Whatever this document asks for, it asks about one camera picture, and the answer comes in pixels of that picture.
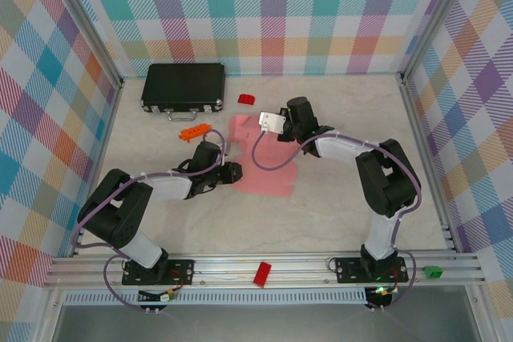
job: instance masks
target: white table surface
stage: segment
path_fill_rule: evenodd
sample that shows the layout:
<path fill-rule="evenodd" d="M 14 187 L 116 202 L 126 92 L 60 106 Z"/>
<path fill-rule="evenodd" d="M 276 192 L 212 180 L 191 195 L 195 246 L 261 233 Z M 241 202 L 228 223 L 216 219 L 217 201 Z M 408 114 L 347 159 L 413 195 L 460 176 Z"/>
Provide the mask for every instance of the white table surface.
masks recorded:
<path fill-rule="evenodd" d="M 276 111 L 304 95 L 319 123 L 359 139 L 396 139 L 423 187 L 422 206 L 408 215 L 398 246 L 427 250 L 446 247 L 405 108 L 392 75 L 287 76 L 227 78 L 224 110 L 200 114 L 193 123 L 171 123 L 165 114 L 140 106 L 143 79 L 125 84 L 100 180 L 112 168 L 132 175 L 166 171 L 191 158 L 199 139 L 178 139 L 184 128 L 212 124 L 224 135 L 238 114 Z M 237 103 L 255 95 L 254 106 Z M 227 160 L 240 152 L 232 147 Z M 289 197 L 254 195 L 220 186 L 186 201 L 148 206 L 141 229 L 170 253 L 356 251 L 365 241 L 371 210 L 365 202 L 355 164 L 298 156 L 297 180 Z M 83 243 L 95 237 L 86 231 Z M 81 253 L 108 252 L 102 249 Z"/>

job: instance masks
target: vent grille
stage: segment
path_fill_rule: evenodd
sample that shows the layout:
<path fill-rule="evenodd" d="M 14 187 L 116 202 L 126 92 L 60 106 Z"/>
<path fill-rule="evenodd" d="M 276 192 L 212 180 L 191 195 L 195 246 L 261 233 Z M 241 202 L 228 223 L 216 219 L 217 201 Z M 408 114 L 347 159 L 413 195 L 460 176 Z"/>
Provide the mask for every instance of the vent grille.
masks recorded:
<path fill-rule="evenodd" d="M 124 300 L 137 302 L 137 291 L 120 290 Z M 364 288 L 326 289 L 184 289 L 170 304 L 366 304 Z M 66 294 L 65 305 L 121 304 L 108 290 L 73 290 Z M 141 302 L 140 304 L 161 304 Z"/>

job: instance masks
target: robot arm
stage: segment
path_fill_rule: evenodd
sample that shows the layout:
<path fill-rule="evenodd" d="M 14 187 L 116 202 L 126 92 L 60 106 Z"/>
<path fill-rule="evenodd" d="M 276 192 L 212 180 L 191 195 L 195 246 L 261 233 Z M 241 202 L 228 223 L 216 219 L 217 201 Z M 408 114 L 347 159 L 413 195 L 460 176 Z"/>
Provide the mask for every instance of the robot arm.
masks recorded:
<path fill-rule="evenodd" d="M 297 141 L 299 144 L 321 135 L 338 135 L 333 127 L 319 126 L 312 107 L 305 97 L 287 102 L 280 114 L 263 112 L 260 118 L 263 131 L 278 133 L 282 142 Z M 418 182 L 418 178 L 401 145 L 388 139 L 383 143 L 372 143 L 399 159 Z M 305 154 L 319 158 L 330 158 L 351 163 L 356 161 L 358 174 L 366 202 L 373 209 L 369 235 L 362 245 L 361 266 L 370 280 L 389 274 L 390 266 L 397 257 L 393 245 L 394 228 L 400 213 L 414 203 L 417 192 L 410 178 L 391 159 L 378 150 L 340 138 L 319 138 L 303 147 Z"/>
<path fill-rule="evenodd" d="M 175 171 L 191 173 L 205 170 L 216 162 L 219 154 L 220 148 L 216 144 L 203 141 L 196 148 L 192 159 L 182 162 Z M 119 194 L 93 216 L 84 228 L 130 257 L 142 268 L 152 271 L 156 281 L 159 281 L 165 273 L 162 266 L 165 266 L 168 254 L 139 229 L 146 206 L 164 200 L 191 199 L 210 192 L 218 184 L 235 183 L 241 177 L 241 165 L 226 162 L 210 172 L 193 177 L 165 176 L 145 179 L 144 182 L 133 183 Z M 110 170 L 84 204 L 78 222 L 130 178 L 124 171 Z"/>

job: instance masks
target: black briefcase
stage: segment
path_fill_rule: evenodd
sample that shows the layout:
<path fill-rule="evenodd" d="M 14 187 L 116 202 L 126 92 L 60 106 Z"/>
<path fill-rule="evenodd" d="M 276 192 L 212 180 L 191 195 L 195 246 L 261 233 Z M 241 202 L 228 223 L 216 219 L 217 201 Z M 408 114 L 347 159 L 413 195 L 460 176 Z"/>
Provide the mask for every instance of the black briefcase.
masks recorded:
<path fill-rule="evenodd" d="M 223 109 L 226 74 L 220 63 L 152 64 L 144 83 L 141 106 L 147 112 L 166 112 L 169 120 L 193 120 L 198 112 Z M 177 118 L 175 112 L 190 112 Z"/>

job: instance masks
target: metal bracket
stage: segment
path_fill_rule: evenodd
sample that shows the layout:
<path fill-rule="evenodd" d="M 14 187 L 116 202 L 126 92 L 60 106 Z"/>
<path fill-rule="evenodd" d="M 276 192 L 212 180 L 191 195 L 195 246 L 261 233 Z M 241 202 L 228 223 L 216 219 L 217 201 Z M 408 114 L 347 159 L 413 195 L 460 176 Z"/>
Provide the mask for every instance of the metal bracket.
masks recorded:
<path fill-rule="evenodd" d="M 398 282 L 408 282 L 408 271 L 404 258 L 396 257 L 390 269 L 398 273 Z M 360 258 L 335 258 L 337 282 L 340 284 L 394 284 L 395 276 L 385 274 L 378 280 L 371 280 L 360 263 Z"/>
<path fill-rule="evenodd" d="M 131 260 L 124 264 L 121 284 L 123 286 L 149 284 L 167 286 L 181 286 L 183 284 L 184 286 L 190 286 L 192 285 L 192 276 L 194 275 L 194 260 L 168 260 L 165 271 L 176 271 L 179 272 L 179 275 L 165 275 L 159 282 L 155 282 L 155 274 Z"/>
<path fill-rule="evenodd" d="M 198 110 L 197 109 L 192 109 L 190 110 L 189 112 L 192 114 L 192 117 L 191 118 L 173 118 L 173 110 L 166 110 L 166 112 L 168 113 L 168 119 L 172 122 L 191 122 L 193 121 L 194 119 L 196 119 L 196 116 L 198 115 Z"/>

